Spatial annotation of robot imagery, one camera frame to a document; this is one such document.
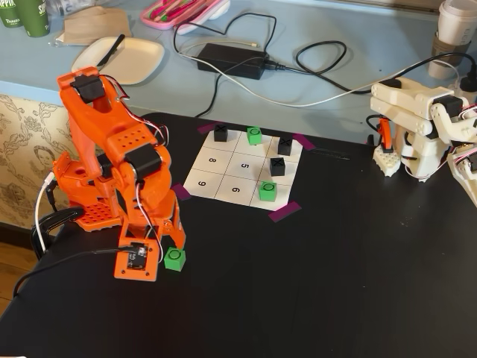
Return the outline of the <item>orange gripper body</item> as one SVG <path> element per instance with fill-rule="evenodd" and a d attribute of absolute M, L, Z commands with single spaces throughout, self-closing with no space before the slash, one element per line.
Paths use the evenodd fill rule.
<path fill-rule="evenodd" d="M 180 207 L 173 203 L 169 208 L 161 207 L 161 213 L 151 213 L 145 207 L 133 210 L 133 215 L 124 217 L 123 226 L 119 236 L 120 245 L 130 245 L 132 242 L 142 243 L 150 248 L 159 248 L 156 240 L 156 228 L 163 226 L 162 238 L 165 235 L 165 222 L 180 219 Z"/>

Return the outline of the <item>white leader gripper handle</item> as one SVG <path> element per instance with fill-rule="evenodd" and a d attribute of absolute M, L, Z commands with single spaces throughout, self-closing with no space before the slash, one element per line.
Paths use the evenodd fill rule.
<path fill-rule="evenodd" d="M 456 147 L 448 155 L 452 176 L 464 188 L 474 205 L 476 201 L 476 147 Z"/>

